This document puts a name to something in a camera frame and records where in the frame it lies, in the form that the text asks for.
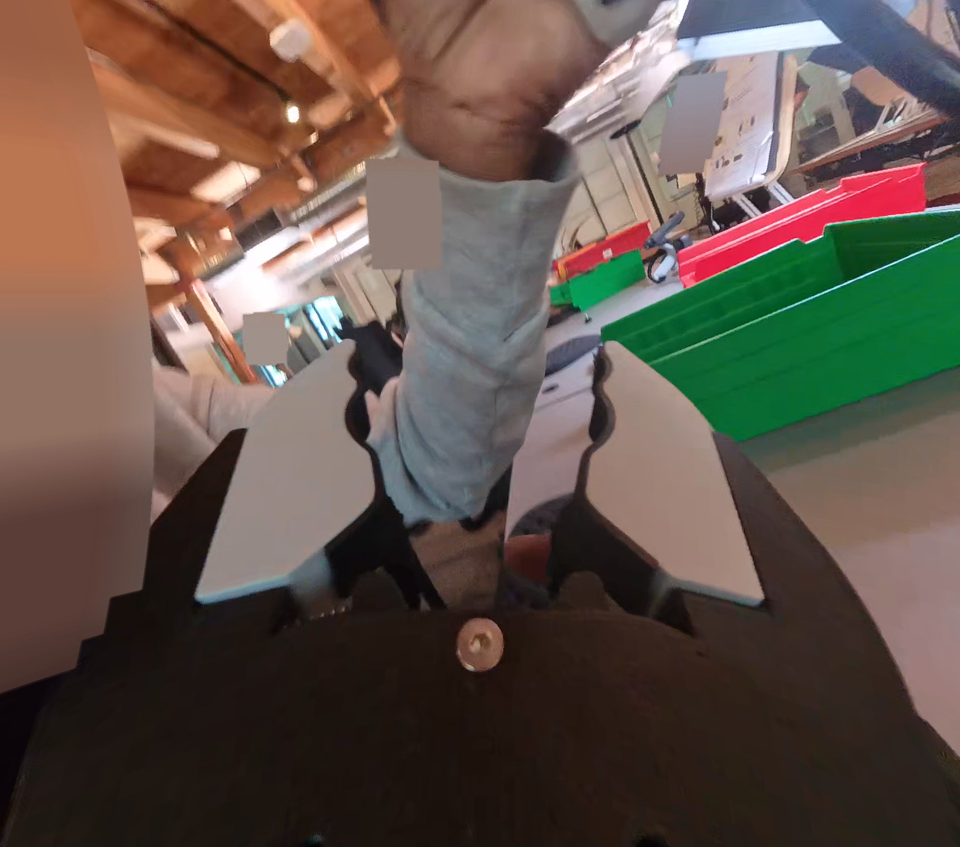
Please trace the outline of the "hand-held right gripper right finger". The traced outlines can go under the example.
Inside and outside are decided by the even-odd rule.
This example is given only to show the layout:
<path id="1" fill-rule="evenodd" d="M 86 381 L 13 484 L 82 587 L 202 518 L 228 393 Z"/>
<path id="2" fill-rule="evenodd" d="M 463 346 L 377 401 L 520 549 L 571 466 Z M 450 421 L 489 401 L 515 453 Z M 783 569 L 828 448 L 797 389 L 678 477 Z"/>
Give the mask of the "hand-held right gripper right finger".
<path id="1" fill-rule="evenodd" d="M 623 609 L 694 594 L 750 609 L 761 578 L 710 423 L 617 341 L 594 373 L 590 442 L 558 516 L 553 580 L 591 573 Z"/>

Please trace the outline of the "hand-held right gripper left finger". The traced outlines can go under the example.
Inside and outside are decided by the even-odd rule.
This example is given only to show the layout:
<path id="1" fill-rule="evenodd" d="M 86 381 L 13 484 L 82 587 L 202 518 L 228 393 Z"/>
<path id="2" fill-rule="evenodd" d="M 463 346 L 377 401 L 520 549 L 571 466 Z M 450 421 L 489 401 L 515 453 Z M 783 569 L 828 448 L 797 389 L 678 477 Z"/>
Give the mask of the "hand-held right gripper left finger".
<path id="1" fill-rule="evenodd" d="M 302 609 L 327 609 L 381 570 L 409 607 L 445 608 L 366 443 L 355 360 L 354 342 L 342 341 L 256 414 L 198 577 L 198 603 L 282 589 Z"/>

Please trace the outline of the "person's left hand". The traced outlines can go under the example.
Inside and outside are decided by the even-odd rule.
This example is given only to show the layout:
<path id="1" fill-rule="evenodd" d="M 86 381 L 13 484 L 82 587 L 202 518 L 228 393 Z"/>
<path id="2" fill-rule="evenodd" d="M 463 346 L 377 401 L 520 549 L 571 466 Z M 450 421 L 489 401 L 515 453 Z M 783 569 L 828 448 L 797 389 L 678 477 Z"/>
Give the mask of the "person's left hand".
<path id="1" fill-rule="evenodd" d="M 464 178 L 552 180 L 547 125 L 607 56 L 569 0 L 381 0 L 408 145 Z"/>

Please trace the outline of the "black light panel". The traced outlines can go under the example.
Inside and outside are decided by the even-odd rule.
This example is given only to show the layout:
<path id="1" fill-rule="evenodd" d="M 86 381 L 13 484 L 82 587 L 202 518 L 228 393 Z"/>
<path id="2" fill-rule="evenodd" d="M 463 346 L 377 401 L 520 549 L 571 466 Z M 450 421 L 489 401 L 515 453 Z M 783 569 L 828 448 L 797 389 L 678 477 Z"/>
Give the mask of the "black light panel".
<path id="1" fill-rule="evenodd" d="M 841 43 L 805 0 L 680 0 L 678 5 L 678 48 L 692 61 Z"/>

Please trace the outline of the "green plastic bin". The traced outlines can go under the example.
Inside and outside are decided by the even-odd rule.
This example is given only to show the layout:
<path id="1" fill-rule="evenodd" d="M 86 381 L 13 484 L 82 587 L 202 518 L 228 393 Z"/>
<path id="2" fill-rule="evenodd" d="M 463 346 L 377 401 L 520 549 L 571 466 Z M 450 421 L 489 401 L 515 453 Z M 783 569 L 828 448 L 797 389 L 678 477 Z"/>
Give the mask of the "green plastic bin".
<path id="1" fill-rule="evenodd" d="M 571 307 L 585 313 L 644 279 L 642 251 L 631 250 L 551 287 L 549 303 L 552 307 Z"/>
<path id="2" fill-rule="evenodd" d="M 604 325 L 743 442 L 959 364 L 959 211 L 827 225 Z"/>

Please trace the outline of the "white poster board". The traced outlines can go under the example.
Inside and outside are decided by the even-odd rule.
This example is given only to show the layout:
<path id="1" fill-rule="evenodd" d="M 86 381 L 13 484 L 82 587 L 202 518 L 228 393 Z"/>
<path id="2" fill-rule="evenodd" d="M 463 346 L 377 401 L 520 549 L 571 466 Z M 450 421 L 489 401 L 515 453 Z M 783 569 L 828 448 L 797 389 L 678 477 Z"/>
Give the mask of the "white poster board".
<path id="1" fill-rule="evenodd" d="M 766 188 L 786 171 L 793 144 L 798 64 L 769 52 L 714 61 L 726 74 L 724 104 L 709 159 L 704 193 L 712 202 Z"/>

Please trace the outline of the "white and grey handheld tool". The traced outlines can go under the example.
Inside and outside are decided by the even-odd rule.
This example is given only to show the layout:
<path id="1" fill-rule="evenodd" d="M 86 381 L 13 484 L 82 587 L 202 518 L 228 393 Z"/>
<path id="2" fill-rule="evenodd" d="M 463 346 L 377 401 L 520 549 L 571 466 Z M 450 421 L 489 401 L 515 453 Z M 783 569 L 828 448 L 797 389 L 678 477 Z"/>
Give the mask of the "white and grey handheld tool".
<path id="1" fill-rule="evenodd" d="M 686 213 L 677 210 L 644 241 L 643 250 L 650 252 L 644 261 L 645 275 L 653 284 L 662 284 L 679 269 L 678 253 L 692 246 L 692 237 L 679 228 Z"/>

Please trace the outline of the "red plastic bin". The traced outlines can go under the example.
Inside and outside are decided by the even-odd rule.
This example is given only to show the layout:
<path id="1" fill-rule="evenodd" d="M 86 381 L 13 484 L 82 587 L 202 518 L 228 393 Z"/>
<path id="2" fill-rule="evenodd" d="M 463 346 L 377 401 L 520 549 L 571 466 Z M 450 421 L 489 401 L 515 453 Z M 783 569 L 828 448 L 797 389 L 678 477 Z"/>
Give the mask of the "red plastic bin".
<path id="1" fill-rule="evenodd" d="M 927 169 L 921 161 L 859 174 L 715 234 L 678 255 L 679 281 L 692 288 L 792 241 L 814 241 L 833 224 L 920 213 Z"/>
<path id="2" fill-rule="evenodd" d="M 638 221 L 609 234 L 599 241 L 555 259 L 551 269 L 559 281 L 568 281 L 574 277 L 585 275 L 594 268 L 625 254 L 641 251 L 643 244 L 651 233 L 648 221 Z"/>

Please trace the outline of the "wooden workbench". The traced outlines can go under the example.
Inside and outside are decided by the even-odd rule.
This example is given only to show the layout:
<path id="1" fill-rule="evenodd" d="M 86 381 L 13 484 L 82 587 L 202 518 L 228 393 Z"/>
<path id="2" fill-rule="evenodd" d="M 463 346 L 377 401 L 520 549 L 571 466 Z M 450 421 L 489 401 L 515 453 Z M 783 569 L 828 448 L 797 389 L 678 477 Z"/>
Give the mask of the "wooden workbench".
<path id="1" fill-rule="evenodd" d="M 821 169 L 848 157 L 858 156 L 866 151 L 876 149 L 882 145 L 891 145 L 909 140 L 920 134 L 927 133 L 942 124 L 946 124 L 952 119 L 952 117 L 932 109 L 924 110 L 909 118 L 897 121 L 893 125 L 888 124 L 880 129 L 873 129 L 868 133 L 858 135 L 853 140 L 838 145 L 818 157 L 810 158 L 795 167 L 787 168 L 785 175 L 790 176 L 795 173 Z"/>

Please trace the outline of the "white ceiling sensor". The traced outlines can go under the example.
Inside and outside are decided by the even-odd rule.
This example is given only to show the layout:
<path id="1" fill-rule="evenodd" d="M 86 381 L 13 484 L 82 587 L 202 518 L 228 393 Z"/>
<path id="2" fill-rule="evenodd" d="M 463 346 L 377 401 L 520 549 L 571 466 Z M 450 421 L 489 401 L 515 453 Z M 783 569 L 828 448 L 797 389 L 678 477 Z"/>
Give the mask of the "white ceiling sensor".
<path id="1" fill-rule="evenodd" d="M 272 52 L 284 63 L 303 61 L 314 47 L 313 37 L 299 17 L 289 18 L 270 30 Z"/>

